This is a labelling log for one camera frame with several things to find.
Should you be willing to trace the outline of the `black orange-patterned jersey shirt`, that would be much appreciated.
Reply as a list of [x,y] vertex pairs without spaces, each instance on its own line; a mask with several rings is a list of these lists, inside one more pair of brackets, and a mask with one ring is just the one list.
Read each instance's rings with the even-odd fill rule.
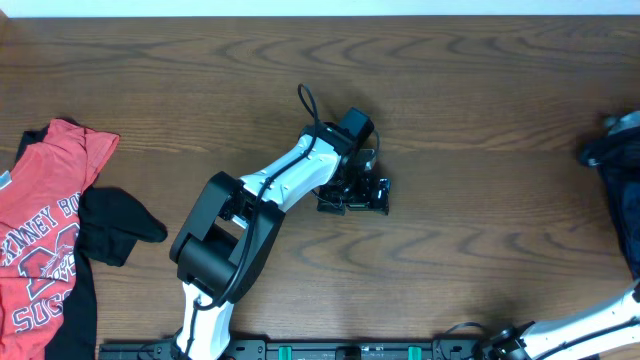
[[587,167],[639,166],[639,111],[609,116],[604,121],[606,134],[585,144],[579,162]]

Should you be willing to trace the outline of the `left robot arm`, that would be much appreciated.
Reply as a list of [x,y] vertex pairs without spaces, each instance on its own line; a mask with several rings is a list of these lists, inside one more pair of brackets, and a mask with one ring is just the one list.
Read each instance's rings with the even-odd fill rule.
[[306,127],[295,147],[267,167],[240,178],[211,177],[169,257],[186,298],[174,339],[179,359],[218,359],[228,347],[235,304],[265,266],[286,213],[312,194],[320,212],[389,212],[390,182],[375,175],[377,133],[372,121]]

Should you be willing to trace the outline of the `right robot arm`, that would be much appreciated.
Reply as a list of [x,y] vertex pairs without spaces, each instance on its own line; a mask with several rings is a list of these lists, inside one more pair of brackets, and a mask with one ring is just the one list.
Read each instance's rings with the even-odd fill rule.
[[586,359],[639,341],[639,282],[577,314],[511,327],[485,340],[477,359]]

